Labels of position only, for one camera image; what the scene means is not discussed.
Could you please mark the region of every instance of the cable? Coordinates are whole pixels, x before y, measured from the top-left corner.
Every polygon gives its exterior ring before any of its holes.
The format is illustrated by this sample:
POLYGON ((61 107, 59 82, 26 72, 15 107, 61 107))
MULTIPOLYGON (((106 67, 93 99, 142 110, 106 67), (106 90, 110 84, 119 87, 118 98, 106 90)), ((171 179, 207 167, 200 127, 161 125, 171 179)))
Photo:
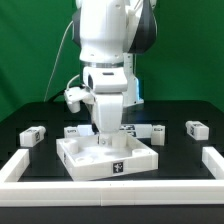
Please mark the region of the cable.
POLYGON ((56 71, 56 67, 57 67, 57 64, 58 64, 58 59, 59 59, 59 56, 61 54, 61 50, 62 50, 62 46, 64 44, 65 37, 66 37, 66 35, 68 33, 68 30, 69 30, 69 28, 71 27, 72 24, 73 24, 73 21, 71 21, 69 23, 69 25, 67 26, 67 28, 64 32, 64 35, 62 37, 61 44, 60 44, 60 47, 58 49, 57 57, 56 57, 56 60, 55 60, 55 63, 54 63, 54 68, 53 68, 53 71, 51 73, 51 77, 50 77, 49 82, 48 82, 47 90, 46 90, 45 97, 44 97, 44 102, 46 102, 46 99, 47 99, 47 94, 48 94, 48 91, 49 91, 49 88, 50 88, 50 85, 51 85, 51 81, 52 81, 52 79, 54 77, 54 74, 55 74, 55 71, 56 71))
POLYGON ((142 0, 138 0, 138 2, 136 3, 135 7, 134 7, 134 11, 136 12, 138 10, 138 7, 143 3, 142 0))
POLYGON ((71 85, 71 83, 76 80, 77 78, 79 78, 79 75, 76 75, 75 77, 73 77, 67 84, 66 90, 69 90, 69 86, 71 85))
POLYGON ((63 96, 65 92, 65 89, 59 91, 57 94, 55 94, 54 96, 52 96, 50 99, 48 99, 48 103, 52 103, 54 102, 55 99, 57 99, 59 96, 63 96))
POLYGON ((137 65, 137 55, 136 54, 134 54, 133 55, 134 56, 134 75, 136 76, 136 65, 137 65))

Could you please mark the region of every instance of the green wall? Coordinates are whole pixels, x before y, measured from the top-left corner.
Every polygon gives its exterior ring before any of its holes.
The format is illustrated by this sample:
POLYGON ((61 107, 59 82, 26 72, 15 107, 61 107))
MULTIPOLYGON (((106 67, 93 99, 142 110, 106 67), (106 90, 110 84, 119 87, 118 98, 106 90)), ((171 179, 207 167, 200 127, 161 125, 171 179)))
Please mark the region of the green wall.
MULTIPOLYGON (((224 111, 224 1, 158 0, 156 44, 138 56, 147 100, 206 100, 224 111)), ((0 120, 28 102, 43 101, 73 0, 1 0, 0 120)), ((79 73, 71 32, 49 96, 79 73)))

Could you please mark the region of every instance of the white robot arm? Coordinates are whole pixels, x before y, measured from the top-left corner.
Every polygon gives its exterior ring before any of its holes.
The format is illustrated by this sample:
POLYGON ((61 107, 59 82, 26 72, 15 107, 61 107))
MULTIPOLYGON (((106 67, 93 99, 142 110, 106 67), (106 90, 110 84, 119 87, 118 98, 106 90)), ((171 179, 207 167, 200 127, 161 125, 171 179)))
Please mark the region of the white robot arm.
POLYGON ((74 112, 79 101, 90 105, 102 134, 119 130, 128 89, 124 53, 144 53, 156 39, 152 12, 156 0, 76 0, 73 40, 81 47, 84 89, 68 88, 65 99, 74 112))

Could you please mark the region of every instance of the white stand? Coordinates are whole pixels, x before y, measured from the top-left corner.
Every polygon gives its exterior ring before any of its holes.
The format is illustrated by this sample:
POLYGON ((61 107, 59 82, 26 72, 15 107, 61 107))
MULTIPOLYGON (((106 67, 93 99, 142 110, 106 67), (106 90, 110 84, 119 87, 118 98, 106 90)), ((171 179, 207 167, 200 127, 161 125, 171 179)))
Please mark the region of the white stand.
POLYGON ((158 169, 158 154, 126 132, 58 139, 57 153, 75 181, 158 169))

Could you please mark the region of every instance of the black tabletop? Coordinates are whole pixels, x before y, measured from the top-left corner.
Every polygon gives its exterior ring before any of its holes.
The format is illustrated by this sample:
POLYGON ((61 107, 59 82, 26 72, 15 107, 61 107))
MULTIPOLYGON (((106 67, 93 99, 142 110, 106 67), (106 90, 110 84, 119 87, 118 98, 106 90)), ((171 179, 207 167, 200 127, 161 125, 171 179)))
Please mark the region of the black tabletop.
MULTIPOLYGON (((0 166, 21 148, 19 133, 31 126, 44 126, 45 139, 30 148, 31 163, 19 181, 71 181, 57 156, 56 139, 64 137, 64 127, 90 122, 85 105, 79 113, 71 114, 62 102, 26 104, 0 123, 0 166)), ((214 179, 201 162, 203 146, 213 146, 224 153, 224 113, 212 104, 146 101, 144 105, 125 109, 122 123, 166 126, 165 146, 151 146, 150 139, 142 140, 158 152, 159 169, 106 180, 214 179), (189 120, 208 126, 209 140, 195 141, 187 135, 185 123, 189 120)), ((222 223, 223 211, 224 205, 0 208, 0 220, 4 223, 222 223)))

